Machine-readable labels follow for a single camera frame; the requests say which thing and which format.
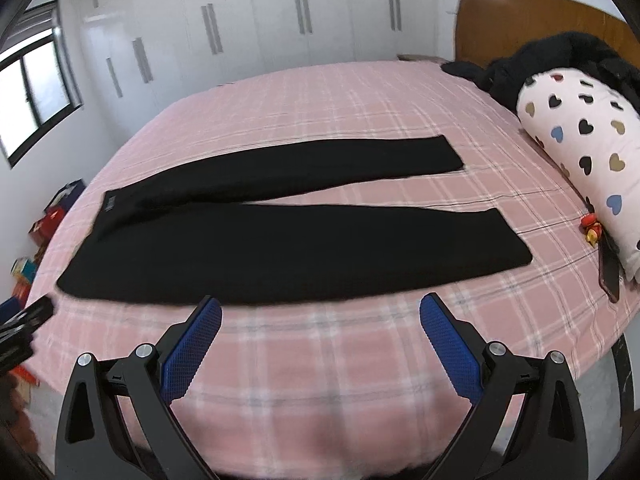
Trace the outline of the black pants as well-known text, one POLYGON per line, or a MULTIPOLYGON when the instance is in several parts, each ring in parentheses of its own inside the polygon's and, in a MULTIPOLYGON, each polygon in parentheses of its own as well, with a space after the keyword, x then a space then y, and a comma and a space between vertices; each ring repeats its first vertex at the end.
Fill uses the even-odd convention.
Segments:
POLYGON ((292 197, 458 171, 443 136, 321 140, 188 162, 107 191, 58 289, 126 304, 266 306, 392 294, 526 266, 498 210, 295 205, 292 197))

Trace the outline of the colourful boxes on floor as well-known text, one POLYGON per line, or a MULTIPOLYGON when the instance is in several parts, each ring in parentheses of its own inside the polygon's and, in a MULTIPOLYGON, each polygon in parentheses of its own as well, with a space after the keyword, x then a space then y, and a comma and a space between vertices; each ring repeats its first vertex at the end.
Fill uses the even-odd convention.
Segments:
POLYGON ((83 180, 64 185, 44 207, 43 216, 30 227, 28 236, 37 250, 32 257, 18 258, 12 264, 11 275, 15 278, 15 286, 12 295, 1 305, 2 323, 26 307, 32 283, 53 235, 85 189, 83 180))

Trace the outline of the dark brown belt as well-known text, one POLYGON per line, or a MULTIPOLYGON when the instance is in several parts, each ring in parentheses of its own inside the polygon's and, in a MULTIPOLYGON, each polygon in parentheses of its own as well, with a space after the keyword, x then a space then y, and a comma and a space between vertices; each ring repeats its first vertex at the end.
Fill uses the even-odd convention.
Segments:
POLYGON ((603 231, 598 244, 599 284, 608 301, 617 304, 620 301, 620 262, 613 248, 611 237, 603 231))

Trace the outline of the red yellow toy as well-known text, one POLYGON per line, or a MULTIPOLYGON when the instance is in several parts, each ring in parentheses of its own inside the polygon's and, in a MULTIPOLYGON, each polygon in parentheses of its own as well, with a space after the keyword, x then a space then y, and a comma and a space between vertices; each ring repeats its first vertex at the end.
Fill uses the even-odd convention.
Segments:
POLYGON ((580 220, 580 228, 585 234, 585 239, 589 245, 596 247, 602 236, 602 226, 595 214, 586 214, 580 220))

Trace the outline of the white heart pattern pillow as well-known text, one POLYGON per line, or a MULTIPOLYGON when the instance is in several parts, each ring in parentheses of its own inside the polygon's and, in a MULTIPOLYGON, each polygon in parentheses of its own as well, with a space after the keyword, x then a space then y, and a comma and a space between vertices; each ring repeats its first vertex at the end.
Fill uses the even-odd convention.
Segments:
POLYGON ((574 68, 526 80, 516 114, 612 236, 626 278, 639 279, 639 113, 574 68))

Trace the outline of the white wardrobe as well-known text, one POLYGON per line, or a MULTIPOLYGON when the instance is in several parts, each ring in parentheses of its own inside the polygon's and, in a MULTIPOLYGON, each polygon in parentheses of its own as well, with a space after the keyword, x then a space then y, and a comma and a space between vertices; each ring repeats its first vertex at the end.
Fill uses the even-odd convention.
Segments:
POLYGON ((298 66, 432 53, 436 0, 70 0, 101 104, 130 138, 186 96, 298 66))

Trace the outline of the black fuzzy garment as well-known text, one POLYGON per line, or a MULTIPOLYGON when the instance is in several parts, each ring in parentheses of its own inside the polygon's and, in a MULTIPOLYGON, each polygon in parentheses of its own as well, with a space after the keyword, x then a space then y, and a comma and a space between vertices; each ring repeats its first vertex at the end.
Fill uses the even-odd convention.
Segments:
POLYGON ((440 69, 448 75, 474 82, 499 104, 514 113, 521 88, 533 76, 574 68, 621 94, 639 107, 639 70, 603 40, 584 32, 561 32, 534 40, 507 58, 496 58, 483 68, 471 62, 447 62, 440 69))

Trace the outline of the brown wooden headboard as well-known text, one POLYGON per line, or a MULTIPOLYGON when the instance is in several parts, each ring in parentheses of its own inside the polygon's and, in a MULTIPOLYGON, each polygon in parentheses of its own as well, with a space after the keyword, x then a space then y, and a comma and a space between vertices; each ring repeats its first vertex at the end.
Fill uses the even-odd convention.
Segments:
POLYGON ((628 24, 574 0, 459 0, 454 58, 485 67, 529 41, 560 32, 595 36, 639 65, 639 41, 628 24))

